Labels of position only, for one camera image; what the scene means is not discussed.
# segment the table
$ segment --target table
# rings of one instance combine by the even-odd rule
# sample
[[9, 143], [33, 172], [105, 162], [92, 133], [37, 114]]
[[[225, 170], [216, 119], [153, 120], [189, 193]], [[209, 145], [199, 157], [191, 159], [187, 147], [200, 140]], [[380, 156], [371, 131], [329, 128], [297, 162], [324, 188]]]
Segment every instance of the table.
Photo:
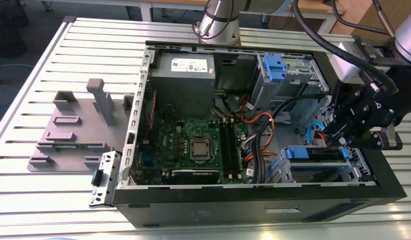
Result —
[[[353, 41], [344, 35], [321, 36], [335, 45]], [[113, 208], [88, 208], [91, 174], [27, 170], [55, 110], [56, 91], [91, 98], [89, 78], [105, 81], [113, 99], [137, 91], [147, 40], [193, 43], [196, 37], [185, 24], [89, 18], [61, 24], [0, 122], [0, 238], [411, 239], [411, 115], [396, 127], [404, 149], [384, 152], [408, 197], [327, 223], [135, 229]], [[240, 42], [249, 47], [323, 50], [304, 33], [292, 31], [241, 28]]]
[[[44, 6], [44, 9], [49, 11], [49, 4], [45, 1], [40, 0]], [[152, 22], [152, 8], [164, 8], [164, 9], [183, 9], [183, 10], [204, 10], [204, 5], [207, 0], [52, 0], [52, 2], [64, 2], [64, 3], [79, 3], [79, 4], [101, 4], [101, 5], [116, 5], [127, 7], [139, 7], [141, 20], [144, 22]], [[307, 19], [323, 19], [323, 23], [319, 28], [320, 34], [328, 34], [335, 26], [336, 17], [333, 15], [333, 10], [329, 6], [321, 4], [320, 0], [300, 0], [299, 9], [303, 13], [304, 18]], [[339, 14], [345, 14], [343, 6], [337, 3]], [[257, 12], [244, 12], [243, 14], [256, 14]], [[291, 8], [281, 13], [271, 13], [269, 16], [283, 16], [288, 17], [291, 13]]]

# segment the green circuit board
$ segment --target green circuit board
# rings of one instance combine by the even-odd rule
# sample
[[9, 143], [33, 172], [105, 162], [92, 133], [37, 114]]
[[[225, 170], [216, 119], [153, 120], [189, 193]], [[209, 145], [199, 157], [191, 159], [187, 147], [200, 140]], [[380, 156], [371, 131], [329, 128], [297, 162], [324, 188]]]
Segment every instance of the green circuit board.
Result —
[[[161, 174], [172, 169], [215, 170], [219, 171], [219, 184], [245, 183], [241, 179], [224, 177], [220, 121], [212, 120], [161, 120], [156, 134], [156, 151], [153, 157], [141, 155], [140, 159], [153, 161], [153, 167], [143, 167], [144, 184], [161, 185]], [[245, 134], [243, 123], [233, 124], [236, 144], [241, 143], [241, 136]], [[197, 164], [191, 160], [191, 140], [203, 138], [209, 141], [211, 159]], [[239, 169], [243, 170], [241, 156], [239, 156]]]

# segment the blue latch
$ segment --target blue latch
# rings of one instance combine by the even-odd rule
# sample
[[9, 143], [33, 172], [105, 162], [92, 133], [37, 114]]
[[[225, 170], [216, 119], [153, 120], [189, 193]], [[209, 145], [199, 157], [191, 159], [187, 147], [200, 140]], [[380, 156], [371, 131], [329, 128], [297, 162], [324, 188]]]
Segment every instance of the blue latch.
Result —
[[285, 149], [288, 159], [308, 159], [309, 154], [305, 147], [289, 147]]
[[263, 58], [264, 66], [267, 72], [269, 73], [269, 81], [281, 82], [287, 75], [287, 65], [284, 64], [281, 57], [275, 55], [264, 55]]
[[345, 161], [349, 160], [351, 155], [349, 155], [348, 149], [345, 149], [345, 148], [343, 147], [343, 148], [340, 148], [340, 152], [341, 152], [341, 156], [343, 156], [344, 160], [345, 160]]

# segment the floor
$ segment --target floor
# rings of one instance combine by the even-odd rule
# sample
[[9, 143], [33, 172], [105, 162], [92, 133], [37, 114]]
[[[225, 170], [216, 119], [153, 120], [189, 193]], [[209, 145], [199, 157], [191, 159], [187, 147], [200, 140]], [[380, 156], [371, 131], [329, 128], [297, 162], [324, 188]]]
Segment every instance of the floor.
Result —
[[[45, 12], [40, 1], [27, 0], [24, 11], [29, 19], [29, 24], [21, 27], [19, 31], [28, 49], [27, 52], [16, 58], [5, 59], [0, 57], [0, 66], [11, 64], [36, 65], [65, 16], [128, 20], [129, 12], [131, 19], [141, 21], [140, 9], [137, 7], [131, 7], [127, 12], [124, 6], [53, 2], [52, 11]], [[161, 17], [161, 15], [160, 10], [153, 9], [155, 22], [192, 24], [201, 19], [203, 12], [192, 10], [185, 12], [180, 9], [168, 9], [168, 16]], [[241, 15], [239, 22], [241, 27], [263, 28], [259, 15]], [[28, 66], [12, 65], [0, 67], [0, 120], [31, 71], [32, 68]]]

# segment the blue tab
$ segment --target blue tab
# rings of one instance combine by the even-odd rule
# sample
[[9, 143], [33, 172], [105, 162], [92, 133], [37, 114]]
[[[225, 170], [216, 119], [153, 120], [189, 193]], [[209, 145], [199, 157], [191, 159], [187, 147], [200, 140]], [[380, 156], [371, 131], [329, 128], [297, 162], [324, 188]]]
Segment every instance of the blue tab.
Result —
[[269, 169], [265, 171], [265, 173], [264, 173], [264, 178], [268, 177], [268, 175], [271, 174], [272, 170], [276, 168], [277, 165], [279, 165], [279, 160], [275, 159], [275, 161], [273, 161], [273, 163], [272, 163], [272, 165], [271, 165], [271, 168], [269, 168]]
[[343, 148], [340, 148], [340, 152], [341, 152], [341, 156], [343, 156], [344, 160], [347, 161], [351, 157], [348, 149], [345, 149], [343, 147]]
[[292, 150], [289, 148], [285, 149], [285, 155], [287, 155], [287, 159], [293, 158]]
[[308, 159], [308, 151], [305, 147], [291, 147], [292, 156], [295, 159]]
[[264, 55], [263, 59], [267, 72], [269, 73], [269, 81], [281, 82], [287, 75], [287, 65], [284, 64], [281, 57]]

